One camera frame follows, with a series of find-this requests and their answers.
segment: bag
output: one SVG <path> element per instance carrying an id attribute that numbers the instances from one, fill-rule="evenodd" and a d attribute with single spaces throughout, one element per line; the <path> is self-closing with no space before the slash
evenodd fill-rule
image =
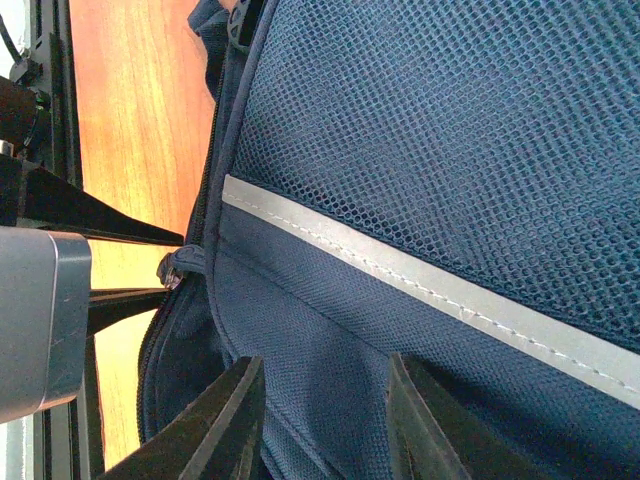
<path id="1" fill-rule="evenodd" d="M 638 478 L 637 6 L 249 3 L 190 17 L 216 117 L 141 441 L 260 356 L 262 476 Z"/>

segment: black cable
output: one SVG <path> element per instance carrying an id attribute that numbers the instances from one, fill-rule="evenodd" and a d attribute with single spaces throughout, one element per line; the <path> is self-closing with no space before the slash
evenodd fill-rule
<path id="1" fill-rule="evenodd" d="M 18 49 L 16 48 L 16 46 L 13 44 L 13 40 L 11 40 L 9 31 L 7 30 L 7 27 L 5 27 L 4 25 L 4 20 L 2 19 L 2 15 L 0 15 L 0 36 L 2 36 L 2 40 L 4 41 L 4 44 L 6 45 L 7 50 L 9 50 L 9 53 L 11 54 L 13 61 L 15 63 L 20 63 L 22 61 L 22 57 L 20 56 L 20 53 L 18 52 Z"/>

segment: wooden surface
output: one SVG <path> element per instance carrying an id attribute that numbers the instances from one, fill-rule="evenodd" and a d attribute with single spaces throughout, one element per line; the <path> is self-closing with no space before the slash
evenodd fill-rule
<path id="1" fill-rule="evenodd" d="M 127 215 L 184 232 L 213 100 L 187 16 L 196 0 L 71 0 L 85 189 Z M 158 287 L 169 249 L 92 242 L 92 287 Z M 107 468 L 138 447 L 136 362 L 151 318 L 96 336 Z"/>

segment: gray stripe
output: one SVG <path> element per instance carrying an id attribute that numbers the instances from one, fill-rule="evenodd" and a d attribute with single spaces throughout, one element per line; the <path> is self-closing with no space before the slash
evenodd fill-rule
<path id="1" fill-rule="evenodd" d="M 640 355 L 501 297 L 242 180 L 227 176 L 222 197 L 229 205 L 640 409 Z"/>

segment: black zipper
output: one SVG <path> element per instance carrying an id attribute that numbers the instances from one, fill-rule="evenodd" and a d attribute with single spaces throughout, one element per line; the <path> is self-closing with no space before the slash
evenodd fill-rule
<path id="1" fill-rule="evenodd" d="M 211 126 L 211 136 L 209 137 L 209 149 L 207 150 L 207 158 L 204 163 L 204 170 L 202 172 L 202 184 L 200 185 L 200 191 L 198 192 L 198 198 L 196 200 L 196 208 L 194 215 L 194 231 L 192 243 L 196 245 L 200 245 L 202 242 L 202 236 L 204 234 L 204 218 L 207 213 L 207 200 L 209 196 L 209 177 L 211 176 L 211 170 L 213 168 L 213 144 L 215 140 L 215 132 L 216 132 L 216 123 L 218 120 L 218 109 L 220 106 L 220 97 L 222 95 L 222 83 L 224 81 L 224 73 L 226 66 L 226 56 L 222 61 L 222 67 L 220 69 L 220 79 L 218 80 L 218 86 L 216 91 L 216 98 L 218 101 L 216 102 L 216 106 L 213 110 L 213 124 Z M 171 314 L 171 309 L 173 304 L 175 303 L 175 299 L 178 298 L 180 292 L 182 291 L 182 286 L 184 282 L 181 282 L 174 290 L 167 292 L 167 295 L 164 297 L 160 306 L 158 307 L 158 311 L 153 316 L 151 323 L 149 324 L 149 328 L 142 339 L 142 344 L 140 345 L 140 354 L 138 356 L 138 392 L 136 398 L 136 416 L 138 420 L 138 439 L 140 443 L 144 443 L 145 435 L 144 435 L 144 425 L 142 420 L 142 388 L 144 384 L 144 378 L 147 372 L 147 368 L 149 366 L 149 361 L 151 359 L 151 352 L 153 351 L 153 347 L 160 336 L 160 332 L 162 331 L 169 315 Z"/>

